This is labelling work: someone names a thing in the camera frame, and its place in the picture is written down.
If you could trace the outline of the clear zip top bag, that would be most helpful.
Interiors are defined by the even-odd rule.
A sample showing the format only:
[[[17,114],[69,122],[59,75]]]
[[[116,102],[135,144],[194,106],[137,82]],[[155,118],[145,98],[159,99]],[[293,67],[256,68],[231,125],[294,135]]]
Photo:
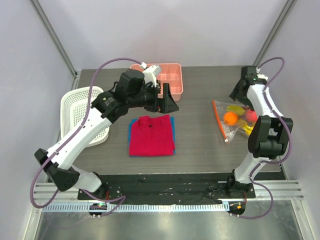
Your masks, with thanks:
[[[230,143],[236,133],[249,137],[258,120],[254,110],[241,104],[212,101],[214,116],[225,143]]]

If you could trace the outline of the orange fake fruit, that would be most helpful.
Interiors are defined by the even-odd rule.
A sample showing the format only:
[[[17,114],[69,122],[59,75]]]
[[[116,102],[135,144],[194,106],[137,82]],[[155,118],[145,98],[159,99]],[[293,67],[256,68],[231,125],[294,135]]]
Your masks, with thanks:
[[[223,116],[223,122],[227,126],[234,126],[237,124],[239,117],[234,112],[226,112]]]

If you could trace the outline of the yellow fake banana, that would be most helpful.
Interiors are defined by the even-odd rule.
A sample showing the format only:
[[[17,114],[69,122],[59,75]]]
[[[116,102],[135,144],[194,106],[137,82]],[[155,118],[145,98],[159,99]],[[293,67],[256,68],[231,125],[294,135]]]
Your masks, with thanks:
[[[242,133],[249,137],[253,131],[254,125],[249,125],[247,121],[239,119],[237,121],[237,126],[242,130]]]

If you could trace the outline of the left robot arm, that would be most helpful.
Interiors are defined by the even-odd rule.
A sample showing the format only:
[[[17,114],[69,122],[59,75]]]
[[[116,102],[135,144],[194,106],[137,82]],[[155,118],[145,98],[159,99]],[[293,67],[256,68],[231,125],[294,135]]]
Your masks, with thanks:
[[[88,191],[97,200],[102,199],[107,187],[99,176],[73,165],[84,148],[100,132],[126,115],[130,108],[143,107],[146,111],[162,114],[179,110],[169,84],[160,83],[160,72],[158,65],[151,65],[144,71],[128,69],[123,72],[113,89],[89,100],[89,109],[83,120],[65,137],[49,149],[40,148],[35,152],[35,158],[59,191],[75,187]]]

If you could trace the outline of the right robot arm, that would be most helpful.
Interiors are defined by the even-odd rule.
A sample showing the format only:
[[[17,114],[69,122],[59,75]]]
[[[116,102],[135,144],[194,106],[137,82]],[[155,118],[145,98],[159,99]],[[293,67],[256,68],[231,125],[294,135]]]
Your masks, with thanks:
[[[229,95],[255,111],[257,121],[248,137],[248,154],[226,180],[226,193],[233,198],[253,191],[253,180],[266,164],[290,152],[293,120],[277,109],[269,91],[269,80],[256,66],[241,68],[240,80]]]

